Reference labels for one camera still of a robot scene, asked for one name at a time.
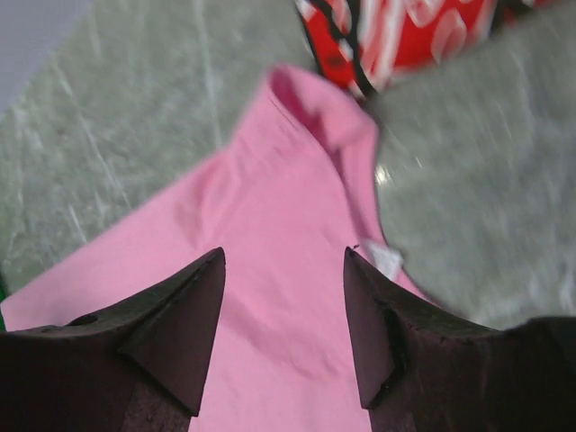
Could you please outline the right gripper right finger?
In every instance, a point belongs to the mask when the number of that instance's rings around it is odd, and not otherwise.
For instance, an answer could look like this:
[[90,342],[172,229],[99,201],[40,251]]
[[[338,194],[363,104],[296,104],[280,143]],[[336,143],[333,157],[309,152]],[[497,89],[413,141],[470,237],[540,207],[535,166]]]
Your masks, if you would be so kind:
[[344,292],[372,430],[574,430],[574,318],[487,328],[405,290],[353,249]]

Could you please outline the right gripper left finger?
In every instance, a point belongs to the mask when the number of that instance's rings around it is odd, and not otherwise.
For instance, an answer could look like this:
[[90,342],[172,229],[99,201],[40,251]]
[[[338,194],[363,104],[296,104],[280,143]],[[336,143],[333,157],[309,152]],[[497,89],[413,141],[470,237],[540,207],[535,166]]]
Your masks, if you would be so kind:
[[199,414],[225,287],[215,248],[64,326],[1,335],[4,431],[186,431]]

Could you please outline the pink t-shirt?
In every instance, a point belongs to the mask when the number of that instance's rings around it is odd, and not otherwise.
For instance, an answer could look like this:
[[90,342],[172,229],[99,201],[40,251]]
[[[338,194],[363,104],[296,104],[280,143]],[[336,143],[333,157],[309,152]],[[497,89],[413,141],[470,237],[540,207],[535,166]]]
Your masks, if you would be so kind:
[[374,121],[335,86],[275,67],[230,144],[2,305],[62,325],[207,251],[226,288],[195,431],[366,431],[345,313],[348,247],[384,244]]

